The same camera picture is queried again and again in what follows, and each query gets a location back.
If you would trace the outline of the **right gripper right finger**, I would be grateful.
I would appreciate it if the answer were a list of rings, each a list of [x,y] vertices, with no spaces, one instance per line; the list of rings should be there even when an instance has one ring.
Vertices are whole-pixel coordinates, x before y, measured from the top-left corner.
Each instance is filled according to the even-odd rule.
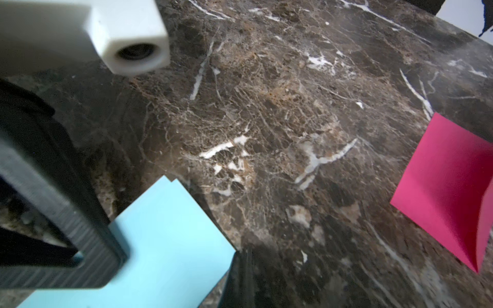
[[[246,249],[246,258],[246,307],[277,307],[268,252],[251,246]]]

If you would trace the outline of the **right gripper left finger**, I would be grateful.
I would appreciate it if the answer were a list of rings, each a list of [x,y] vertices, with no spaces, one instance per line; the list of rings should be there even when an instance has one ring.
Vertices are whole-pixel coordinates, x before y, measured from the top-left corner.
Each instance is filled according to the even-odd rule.
[[[218,304],[219,308],[245,307],[246,256],[245,251],[237,251],[234,254]]]

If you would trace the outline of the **pink square paper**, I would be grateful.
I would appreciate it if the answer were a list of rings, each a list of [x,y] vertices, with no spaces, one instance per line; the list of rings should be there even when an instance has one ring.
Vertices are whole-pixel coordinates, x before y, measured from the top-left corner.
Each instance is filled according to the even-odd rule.
[[[390,203],[479,273],[492,228],[492,143],[434,114]]]

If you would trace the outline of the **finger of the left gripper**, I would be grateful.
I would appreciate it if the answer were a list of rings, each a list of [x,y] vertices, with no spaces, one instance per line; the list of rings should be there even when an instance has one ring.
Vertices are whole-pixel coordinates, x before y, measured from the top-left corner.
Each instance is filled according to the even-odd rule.
[[[65,128],[36,94],[1,82],[1,196],[41,213],[68,247],[1,230],[2,289],[93,289],[127,260]]]

